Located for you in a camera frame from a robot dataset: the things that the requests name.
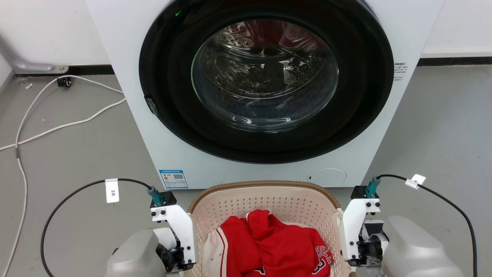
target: teal connector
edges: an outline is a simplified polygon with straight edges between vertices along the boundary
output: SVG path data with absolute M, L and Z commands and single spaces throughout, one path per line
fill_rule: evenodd
M 379 183 L 381 182 L 381 179 L 377 179 L 377 176 L 374 176 L 372 180 L 369 182 L 369 185 L 366 189 L 366 196 L 369 198 L 374 198 L 376 195 L 376 189 Z
M 154 202 L 154 205 L 162 206 L 164 199 L 162 198 L 161 194 L 155 189 L 154 186 L 151 186 L 151 188 L 152 189 L 147 189 L 147 193 L 152 196 L 152 201 Z

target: white cable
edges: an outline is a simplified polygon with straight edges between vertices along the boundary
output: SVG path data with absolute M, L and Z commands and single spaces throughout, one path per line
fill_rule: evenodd
M 114 106 L 117 106 L 117 105 L 119 105 L 119 104 L 121 104 L 121 103 L 123 103 L 123 102 L 125 102 L 125 101 L 126 101 L 126 98 L 123 98 L 121 101 L 116 102 L 116 103 L 114 103 L 114 104 L 111 104 L 111 105 L 109 105 L 109 106 L 105 107 L 104 109 L 102 109 L 102 110 L 98 111 L 96 114 L 94 114 L 93 116 L 89 117 L 88 119 L 84 119 L 84 120 L 77 121 L 77 122 L 72 122 L 72 123 L 67 123 L 67 124 L 64 124 L 64 125 L 61 125 L 61 126 L 55 127 L 55 128 L 53 128 L 53 129 L 47 130 L 47 131 L 45 131 L 45 132 L 43 132 L 43 133 L 40 133 L 39 135 L 36 135 L 36 136 L 34 136 L 34 137 L 32 137 L 32 138 L 28 138 L 28 139 L 26 139 L 26 140 L 20 141 L 18 145 L 24 144 L 24 143 L 26 143 L 26 142 L 29 142 L 29 141 L 33 140 L 33 139 L 37 139 L 37 138 L 39 138 L 39 137 L 42 137 L 42 136 L 44 136 L 44 135 L 46 135 L 46 134 L 49 134 L 49 133 L 54 132 L 54 131 L 56 131 L 56 130 L 59 130 L 59 129 L 61 129 L 61 128 L 65 128 L 65 127 L 68 127 L 68 126 L 73 126 L 73 125 L 77 125 L 77 124 L 80 124 L 80 123 L 86 123 L 86 122 L 88 122 L 88 121 L 91 121 L 91 120 L 93 120 L 96 116 L 98 116 L 98 115 L 102 114 L 105 110 L 110 109 L 110 108 L 112 108 L 112 107 L 114 107 Z M 11 144 L 11 145 L 4 146 L 4 147 L 1 147 L 1 148 L 0 148 L 0 151 L 5 150 L 5 149 L 8 149 L 8 148 L 11 148 L 11 147 L 14 147 L 14 146 L 15 146 L 15 143 L 13 143 L 13 144 Z
M 22 143 L 25 143 L 25 142 L 28 142 L 28 141 L 31 141 L 33 139 L 36 139 L 36 138 L 39 138 L 45 134 L 48 134 L 48 133 L 51 133 L 53 131 L 56 131 L 58 129 L 61 129 L 61 128 L 64 128 L 64 127 L 68 127 L 68 126 L 72 126 L 72 125 L 76 125 L 76 124 L 80 124 L 80 123 L 84 123 L 84 122 L 88 122 L 90 120 L 92 120 L 93 118 L 95 118 L 96 116 L 98 116 L 99 114 L 101 114 L 102 112 L 104 112 L 105 110 L 111 108 L 111 107 L 114 107 L 116 105 L 119 105 L 121 103 L 123 103 L 126 99 L 123 99 L 119 102 L 116 102 L 112 105 L 109 105 L 107 107 L 105 107 L 104 109 L 100 110 L 98 113 L 96 113 L 95 115 L 91 116 L 90 118 L 88 119 L 85 119 L 85 120 L 81 120 L 81 121 L 77 121 L 77 122 L 73 122 L 73 123 L 68 123 L 68 124 L 65 124 L 65 125 L 61 125 L 61 126 L 58 126 L 56 128 L 53 128 L 51 130 L 48 130 L 44 133 L 41 133 L 37 136 L 34 136 L 32 138 L 29 138 L 27 140 L 24 140 L 22 142 L 19 143 L 19 136 L 21 134 L 21 130 L 22 130 L 22 126 L 24 125 L 24 121 L 26 120 L 27 118 L 27 115 L 29 114 L 32 106 L 34 105 L 34 103 L 36 102 L 36 100 L 39 98 L 39 96 L 41 95 L 41 93 L 43 93 L 43 91 L 51 84 L 53 84 L 54 82 L 56 82 L 57 79 L 59 78 L 64 78 L 64 77 L 73 77 L 73 78 L 77 78 L 77 79 L 81 79 L 81 80 L 85 80 L 87 82 L 91 82 L 91 83 L 94 83 L 94 84 L 98 84 L 98 85 L 101 85 L 105 88 L 108 88 L 110 90 L 113 90 L 113 91 L 116 91 L 116 92 L 120 92 L 120 93 L 123 93 L 122 91 L 120 90 L 117 90 L 117 89 L 114 89 L 112 87 L 108 87 L 106 85 L 103 85 L 101 83 L 98 83 L 98 82 L 95 82 L 95 81 L 92 81 L 92 80 L 89 80 L 89 79 L 85 79 L 85 78 L 82 78 L 82 77 L 79 77 L 79 76 L 74 76 L 74 75 L 64 75 L 64 76 L 60 76 L 56 79 L 54 79 L 53 81 L 49 82 L 39 93 L 38 95 L 36 96 L 36 98 L 34 99 L 34 101 L 32 101 L 31 105 L 29 106 L 28 110 L 26 111 L 26 114 L 24 115 L 24 117 L 22 118 L 22 121 L 21 121 L 21 125 L 19 126 L 19 130 L 17 131 L 17 136 L 15 137 L 15 144 L 12 144 L 12 145 L 8 145 L 8 146 L 5 146 L 5 147 L 2 147 L 0 148 L 0 151 L 1 150 L 4 150 L 4 149 L 7 149 L 7 148 L 10 148 L 10 147 L 15 147 L 15 154 L 17 156 L 17 163 L 19 164 L 19 169 L 21 170 L 21 173 L 22 173 L 22 177 L 24 179 L 24 207 L 23 207 L 23 210 L 22 210 L 22 217 L 21 217 L 21 223 L 19 224 L 19 229 L 17 231 L 17 235 L 15 237 L 15 241 L 14 241 L 14 246 L 12 247 L 12 251 L 10 253 L 10 257 L 8 258 L 8 261 L 7 261 L 7 265 L 5 267 L 5 270 L 3 271 L 3 275 L 2 277 L 6 277 L 7 276 L 7 272 L 10 268 L 10 264 L 12 263 L 12 259 L 14 257 L 14 253 L 15 253 L 15 249 L 17 248 L 17 243 L 19 242 L 19 237 L 21 236 L 21 231 L 22 231 L 22 226 L 24 225 L 24 219 L 26 218 L 26 208 L 27 208 L 27 200 L 28 200 L 28 181 L 26 179 L 26 174 L 24 172 L 24 169 L 22 168 L 22 164 L 21 164 L 21 157 L 19 155 L 19 145 L 22 144 Z

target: plastic basket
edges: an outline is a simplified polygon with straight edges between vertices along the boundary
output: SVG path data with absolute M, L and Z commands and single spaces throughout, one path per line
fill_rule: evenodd
M 239 182 L 203 191 L 188 208 L 198 232 L 199 253 L 203 250 L 208 234 L 227 218 L 232 215 L 244 217 L 255 209 L 267 209 L 284 223 L 318 230 L 334 256 L 335 277 L 355 276 L 340 254 L 338 223 L 341 213 L 338 201 L 322 187 L 306 182 Z M 184 272 L 185 277 L 200 275 L 200 262 Z

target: washing machine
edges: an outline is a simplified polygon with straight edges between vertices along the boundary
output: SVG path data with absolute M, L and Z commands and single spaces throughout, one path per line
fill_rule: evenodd
M 443 2 L 87 0 L 166 189 L 360 185 Z

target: wall bracket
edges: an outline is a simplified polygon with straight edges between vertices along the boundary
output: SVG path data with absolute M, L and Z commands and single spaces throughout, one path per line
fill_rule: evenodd
M 15 74 L 63 74 L 67 65 L 51 65 L 25 61 L 15 53 L 0 35 L 0 54 L 3 55 Z

